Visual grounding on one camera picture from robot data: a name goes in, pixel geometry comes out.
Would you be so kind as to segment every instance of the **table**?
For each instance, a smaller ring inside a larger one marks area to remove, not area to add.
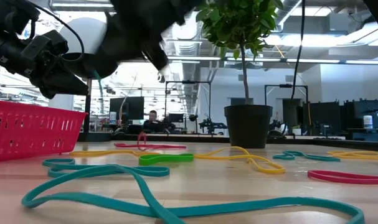
[[[77,144],[76,151],[113,149],[114,142]],[[229,146],[228,144],[182,143],[189,152],[205,153]],[[340,148],[306,145],[267,145],[266,149],[250,150],[252,154],[272,158],[285,150],[303,151],[326,155],[327,151]],[[222,152],[221,156],[238,152]],[[0,162],[0,223],[14,224],[162,224],[155,218],[139,217],[73,202],[49,202],[33,210],[21,207],[23,195],[48,180],[47,168],[41,166],[44,159],[36,157]],[[79,164],[123,164],[137,166],[135,156],[115,154],[105,157],[77,159]],[[294,161],[275,161],[284,165],[286,174],[271,175],[257,172],[244,161],[206,161],[169,164],[169,177],[145,177],[155,197],[165,207],[207,205],[213,203],[261,200],[283,196],[319,197],[338,200],[363,209],[366,223],[378,224],[378,185],[348,185],[322,182],[307,178],[309,169],[328,169],[343,172],[378,175],[376,161],[320,162],[297,158]],[[62,191],[82,191],[129,202],[146,204],[131,177],[112,175],[69,182],[50,190],[49,194]],[[257,212],[233,213],[209,217],[184,219],[187,223],[226,224],[340,224],[348,216],[323,208],[285,207]]]

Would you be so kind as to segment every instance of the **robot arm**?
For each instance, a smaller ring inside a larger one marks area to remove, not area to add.
[[[184,15],[202,1],[111,0],[116,14],[106,12],[106,35],[93,58],[118,63],[146,56],[161,70],[168,64],[168,58],[159,45],[161,33],[175,22],[182,25]],[[56,30],[34,36],[35,22],[40,14],[35,7],[27,0],[0,0],[0,66],[10,73],[27,77],[47,98],[58,93],[87,95],[88,86],[67,69],[72,62],[63,57],[69,50],[67,41]],[[29,21],[32,34],[21,40],[17,34],[22,34]],[[84,60],[81,54],[73,62],[85,65]],[[100,62],[92,63],[93,68],[89,70],[95,71],[96,64]],[[92,71],[80,74],[83,78],[92,75]]]

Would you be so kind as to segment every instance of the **red plastic basket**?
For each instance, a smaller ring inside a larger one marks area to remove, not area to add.
[[[85,115],[0,101],[0,161],[71,152]]]

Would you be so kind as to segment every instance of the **person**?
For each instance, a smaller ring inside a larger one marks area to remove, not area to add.
[[[157,111],[152,110],[149,113],[149,120],[143,123],[143,129],[151,132],[164,132],[164,126],[162,122],[157,120]]]

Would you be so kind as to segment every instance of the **plant pot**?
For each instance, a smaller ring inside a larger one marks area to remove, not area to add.
[[[230,144],[243,148],[264,149],[268,136],[271,106],[236,105],[225,107]]]

